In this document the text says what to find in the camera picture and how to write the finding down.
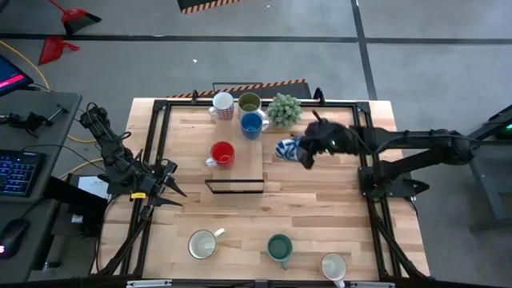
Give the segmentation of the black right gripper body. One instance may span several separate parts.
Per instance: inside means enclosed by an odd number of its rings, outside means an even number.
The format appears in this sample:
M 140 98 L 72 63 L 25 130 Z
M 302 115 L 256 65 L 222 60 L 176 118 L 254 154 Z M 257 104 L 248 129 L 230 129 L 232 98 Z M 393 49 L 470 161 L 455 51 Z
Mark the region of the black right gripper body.
M 355 132 L 343 124 L 327 120 L 309 123 L 302 136 L 302 148 L 310 154 L 360 154 Z

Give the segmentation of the blue white patterned mug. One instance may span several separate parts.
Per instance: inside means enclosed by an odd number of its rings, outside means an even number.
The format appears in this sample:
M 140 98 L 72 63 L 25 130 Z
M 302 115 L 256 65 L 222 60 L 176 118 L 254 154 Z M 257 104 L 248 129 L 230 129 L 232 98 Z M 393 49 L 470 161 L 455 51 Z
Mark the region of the blue white patterned mug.
M 294 137 L 278 141 L 275 147 L 276 155 L 289 162 L 298 162 L 298 149 L 301 148 L 298 145 Z

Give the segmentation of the blue mug white handle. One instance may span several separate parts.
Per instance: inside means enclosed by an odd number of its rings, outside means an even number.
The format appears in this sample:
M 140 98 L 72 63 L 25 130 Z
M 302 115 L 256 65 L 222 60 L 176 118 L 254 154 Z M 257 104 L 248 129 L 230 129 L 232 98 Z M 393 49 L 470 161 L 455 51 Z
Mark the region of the blue mug white handle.
M 240 126 L 245 138 L 255 140 L 270 126 L 270 121 L 264 119 L 260 114 L 248 113 L 242 116 Z

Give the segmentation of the red mug white handle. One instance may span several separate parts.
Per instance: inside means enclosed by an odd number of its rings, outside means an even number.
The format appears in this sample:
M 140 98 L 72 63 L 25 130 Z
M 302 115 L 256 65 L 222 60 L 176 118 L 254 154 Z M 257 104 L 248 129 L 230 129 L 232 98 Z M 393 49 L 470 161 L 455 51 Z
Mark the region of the red mug white handle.
M 216 142 L 210 149 L 210 158 L 205 160 L 208 167 L 229 170 L 234 164 L 235 150 L 229 142 Z

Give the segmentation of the yellow mug white handle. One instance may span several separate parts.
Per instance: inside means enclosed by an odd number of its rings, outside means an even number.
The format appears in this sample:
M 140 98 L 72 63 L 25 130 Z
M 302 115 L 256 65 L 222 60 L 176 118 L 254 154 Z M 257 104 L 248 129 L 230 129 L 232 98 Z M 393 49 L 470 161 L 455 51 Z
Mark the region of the yellow mug white handle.
M 188 241 L 190 255 L 199 260 L 210 257 L 216 250 L 218 238 L 225 232 L 223 228 L 215 232 L 209 230 L 195 231 Z

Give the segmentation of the olive green mug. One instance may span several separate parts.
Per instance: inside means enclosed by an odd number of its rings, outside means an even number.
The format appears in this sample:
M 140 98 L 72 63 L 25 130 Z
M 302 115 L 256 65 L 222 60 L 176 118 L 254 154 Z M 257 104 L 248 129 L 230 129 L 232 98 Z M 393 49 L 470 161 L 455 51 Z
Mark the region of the olive green mug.
M 238 116 L 254 113 L 261 109 L 261 99 L 256 93 L 246 92 L 238 98 Z

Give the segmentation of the red lattice mug blue rim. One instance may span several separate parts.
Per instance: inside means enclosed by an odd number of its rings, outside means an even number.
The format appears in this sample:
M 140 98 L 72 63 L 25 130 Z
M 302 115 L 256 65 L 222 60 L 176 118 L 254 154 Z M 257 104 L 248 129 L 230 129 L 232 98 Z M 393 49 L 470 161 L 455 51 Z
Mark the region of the red lattice mug blue rim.
M 234 116 L 234 98 L 227 92 L 220 92 L 213 97 L 212 107 L 208 113 L 214 120 L 229 121 Z

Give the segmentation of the sage green faceted mug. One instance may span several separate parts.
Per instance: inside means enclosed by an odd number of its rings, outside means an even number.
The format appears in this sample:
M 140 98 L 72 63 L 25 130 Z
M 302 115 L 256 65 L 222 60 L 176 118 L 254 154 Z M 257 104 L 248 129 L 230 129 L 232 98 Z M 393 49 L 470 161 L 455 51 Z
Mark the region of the sage green faceted mug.
M 284 270 L 287 270 L 293 253 L 293 243 L 288 236 L 275 234 L 267 242 L 267 253 L 274 261 L 279 262 Z

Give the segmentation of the grey patterned mug red rim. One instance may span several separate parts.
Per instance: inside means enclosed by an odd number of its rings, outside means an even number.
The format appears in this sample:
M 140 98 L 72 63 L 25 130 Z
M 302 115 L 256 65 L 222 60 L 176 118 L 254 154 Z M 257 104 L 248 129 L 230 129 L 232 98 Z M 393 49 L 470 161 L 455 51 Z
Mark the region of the grey patterned mug red rim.
M 322 258 L 321 272 L 323 276 L 332 281 L 337 288 L 345 288 L 344 278 L 347 274 L 345 259 L 339 254 L 327 254 Z

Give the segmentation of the potted green succulent plant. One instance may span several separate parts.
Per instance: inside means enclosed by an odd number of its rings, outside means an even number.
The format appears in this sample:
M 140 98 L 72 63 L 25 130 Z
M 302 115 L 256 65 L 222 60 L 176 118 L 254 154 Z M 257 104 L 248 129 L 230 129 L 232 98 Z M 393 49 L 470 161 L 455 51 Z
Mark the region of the potted green succulent plant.
M 292 127 L 302 119 L 301 102 L 290 94 L 277 93 L 268 105 L 266 115 L 275 128 Z

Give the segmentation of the black side stand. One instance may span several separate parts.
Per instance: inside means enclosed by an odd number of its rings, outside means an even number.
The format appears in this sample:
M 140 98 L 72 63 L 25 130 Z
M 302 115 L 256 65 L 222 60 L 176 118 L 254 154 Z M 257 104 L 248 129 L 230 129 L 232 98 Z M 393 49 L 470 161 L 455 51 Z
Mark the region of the black side stand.
M 470 168 L 487 196 L 494 219 L 476 230 L 512 227 L 512 104 L 489 117 L 470 134 L 481 142 Z

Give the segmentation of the red hand dustpan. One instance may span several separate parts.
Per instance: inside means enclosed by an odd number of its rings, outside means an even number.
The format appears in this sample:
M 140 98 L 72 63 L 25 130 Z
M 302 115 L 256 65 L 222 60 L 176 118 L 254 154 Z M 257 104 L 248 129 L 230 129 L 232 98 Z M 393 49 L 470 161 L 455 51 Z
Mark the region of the red hand dustpan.
M 42 46 L 38 64 L 41 66 L 60 59 L 65 48 L 72 51 L 80 50 L 79 46 L 65 42 L 60 36 L 51 36 L 46 38 Z

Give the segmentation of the dark desk monitor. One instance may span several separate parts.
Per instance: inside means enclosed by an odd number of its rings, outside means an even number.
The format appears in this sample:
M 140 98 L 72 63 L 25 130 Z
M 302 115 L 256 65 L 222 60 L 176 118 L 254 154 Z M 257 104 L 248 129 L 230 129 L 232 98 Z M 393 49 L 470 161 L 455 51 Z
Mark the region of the dark desk monitor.
M 24 90 L 33 83 L 30 76 L 0 55 L 0 97 L 16 90 Z

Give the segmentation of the black aluminium rig frame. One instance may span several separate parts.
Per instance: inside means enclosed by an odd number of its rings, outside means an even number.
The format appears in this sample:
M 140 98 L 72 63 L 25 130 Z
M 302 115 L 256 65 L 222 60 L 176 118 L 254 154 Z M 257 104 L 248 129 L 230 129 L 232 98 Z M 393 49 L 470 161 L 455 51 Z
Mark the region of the black aluminium rig frame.
M 130 271 L 136 279 L 171 279 L 172 285 L 249 287 L 327 286 L 320 262 L 329 253 L 348 264 L 348 279 L 376 281 L 382 271 L 404 275 L 405 269 L 385 242 L 374 243 L 368 201 L 360 194 L 357 170 L 364 158 L 320 154 L 314 166 L 286 162 L 274 152 L 287 130 L 262 133 L 261 194 L 214 194 L 205 180 L 216 122 L 201 98 L 136 98 L 125 144 L 146 149 L 150 159 L 168 158 L 178 164 L 175 179 L 186 197 L 167 190 L 164 195 L 182 206 L 156 209 L 150 230 L 136 241 Z M 193 258 L 188 241 L 197 230 L 226 232 L 208 258 Z M 275 234 L 288 236 L 293 253 L 284 270 L 267 253 Z

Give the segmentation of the silver metal bracket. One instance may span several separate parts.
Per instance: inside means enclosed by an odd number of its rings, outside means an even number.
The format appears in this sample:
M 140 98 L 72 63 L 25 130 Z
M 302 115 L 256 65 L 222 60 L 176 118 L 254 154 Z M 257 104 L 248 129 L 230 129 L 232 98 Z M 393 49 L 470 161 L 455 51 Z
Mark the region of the silver metal bracket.
M 350 282 L 346 288 L 396 288 L 392 282 Z
M 171 279 L 144 279 L 126 283 L 126 288 L 171 288 Z

